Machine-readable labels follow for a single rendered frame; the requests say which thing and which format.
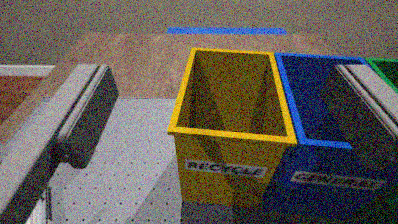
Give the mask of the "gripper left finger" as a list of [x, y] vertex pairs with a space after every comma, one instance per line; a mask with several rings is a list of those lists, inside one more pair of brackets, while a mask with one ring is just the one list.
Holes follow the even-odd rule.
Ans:
[[27, 223], [59, 163], [87, 167], [118, 96], [108, 65], [77, 65], [0, 164], [0, 224]]

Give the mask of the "green bin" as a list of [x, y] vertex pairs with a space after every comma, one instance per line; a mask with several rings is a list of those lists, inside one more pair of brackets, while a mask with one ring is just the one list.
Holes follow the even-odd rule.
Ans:
[[[373, 71], [398, 94], [398, 59], [364, 58]], [[351, 215], [353, 222], [398, 224], [398, 182]]]

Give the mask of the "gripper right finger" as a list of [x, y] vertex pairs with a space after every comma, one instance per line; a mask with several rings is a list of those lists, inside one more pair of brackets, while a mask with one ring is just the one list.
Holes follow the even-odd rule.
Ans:
[[367, 170], [398, 165], [398, 94], [368, 65], [335, 65], [320, 97]]

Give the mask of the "blue open bin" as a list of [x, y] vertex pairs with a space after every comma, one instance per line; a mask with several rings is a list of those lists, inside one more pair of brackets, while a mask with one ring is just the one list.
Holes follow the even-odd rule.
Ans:
[[263, 195], [264, 210], [346, 220], [398, 182], [398, 165], [366, 170], [320, 97], [335, 65], [368, 64], [362, 57], [274, 57], [297, 145], [286, 148]]

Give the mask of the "yellow recycle bin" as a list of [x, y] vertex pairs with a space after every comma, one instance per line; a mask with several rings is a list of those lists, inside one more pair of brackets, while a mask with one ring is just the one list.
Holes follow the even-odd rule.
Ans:
[[192, 48], [167, 133], [182, 200], [257, 209], [297, 145], [273, 52]]

